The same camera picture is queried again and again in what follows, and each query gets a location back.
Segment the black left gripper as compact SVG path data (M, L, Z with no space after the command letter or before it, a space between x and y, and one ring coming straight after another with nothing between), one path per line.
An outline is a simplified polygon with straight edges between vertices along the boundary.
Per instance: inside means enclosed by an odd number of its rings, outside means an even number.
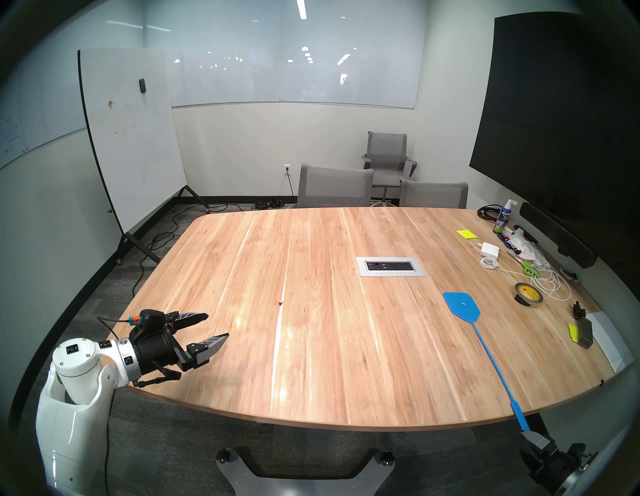
M181 379L182 372L206 365L225 344L229 338L228 333L189 344L184 351L170 330L191 327L207 320L208 317L209 315L203 312L174 311L166 314L168 326L164 325L151 331L143 330L142 326L134 326L129 333L129 341L137 358L140 375L158 371L162 376L145 381L132 380L133 386L141 389L149 385L177 381Z

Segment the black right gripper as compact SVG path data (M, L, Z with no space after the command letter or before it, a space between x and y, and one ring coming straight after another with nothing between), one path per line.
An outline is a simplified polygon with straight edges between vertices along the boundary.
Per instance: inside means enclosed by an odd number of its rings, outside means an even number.
M549 494L565 495L567 480L578 469L578 444L571 444L568 451L563 452L552 438L535 431L521 431L520 434L531 450L519 450L529 477Z

